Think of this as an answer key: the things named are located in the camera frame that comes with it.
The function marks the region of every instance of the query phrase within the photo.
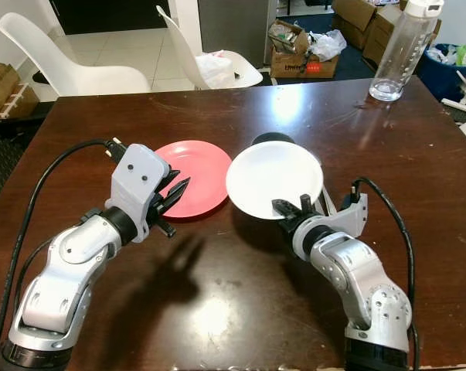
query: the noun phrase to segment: water bottle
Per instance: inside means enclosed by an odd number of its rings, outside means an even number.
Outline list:
[[[409,0],[401,14],[379,69],[370,85],[370,95],[387,102],[397,100],[430,40],[444,0]]]

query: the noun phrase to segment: red plate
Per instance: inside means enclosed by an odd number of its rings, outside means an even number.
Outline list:
[[[167,195],[174,184],[191,177],[182,198],[164,214],[171,218],[198,216],[218,206],[227,197],[226,173],[231,157],[206,141],[177,141],[155,151],[180,173],[161,191]]]

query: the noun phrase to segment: bottle cap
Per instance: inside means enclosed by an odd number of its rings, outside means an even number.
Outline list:
[[[443,6],[444,0],[409,0],[404,12],[418,18],[436,18]]]

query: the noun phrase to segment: blue trash bin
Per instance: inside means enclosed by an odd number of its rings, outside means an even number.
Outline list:
[[[455,46],[454,44],[437,44],[435,47],[445,54],[449,45]],[[438,100],[442,98],[460,100],[463,97],[459,87],[462,81],[456,70],[466,77],[466,66],[448,66],[437,62],[431,59],[425,51],[417,75]]]

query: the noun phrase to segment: white plastic bag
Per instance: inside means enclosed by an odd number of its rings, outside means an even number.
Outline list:
[[[222,56],[222,50],[196,56],[200,74],[212,89],[230,87],[234,83],[233,62]]]
[[[321,62],[334,58],[348,45],[338,29],[333,29],[324,35],[310,32],[310,36],[315,39],[315,42],[310,45],[308,50],[315,54]]]

